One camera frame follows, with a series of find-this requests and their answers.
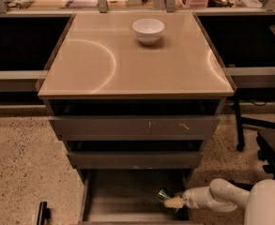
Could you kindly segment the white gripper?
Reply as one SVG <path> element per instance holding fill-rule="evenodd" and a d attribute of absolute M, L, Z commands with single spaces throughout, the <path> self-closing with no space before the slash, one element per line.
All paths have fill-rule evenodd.
<path fill-rule="evenodd" d="M 163 202 L 167 208 L 180 209 L 185 205 L 190 209 L 199 209 L 200 206 L 196 201 L 196 189 L 191 188 L 184 191 L 180 196 L 167 199 Z"/>

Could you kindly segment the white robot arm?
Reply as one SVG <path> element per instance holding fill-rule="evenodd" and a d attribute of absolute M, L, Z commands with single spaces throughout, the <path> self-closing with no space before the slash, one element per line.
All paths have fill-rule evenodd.
<path fill-rule="evenodd" d="M 245 211 L 243 225 L 275 225 L 275 180 L 265 179 L 250 191 L 217 178 L 207 187 L 194 187 L 163 202 L 167 208 L 210 209 L 230 213 Z"/>

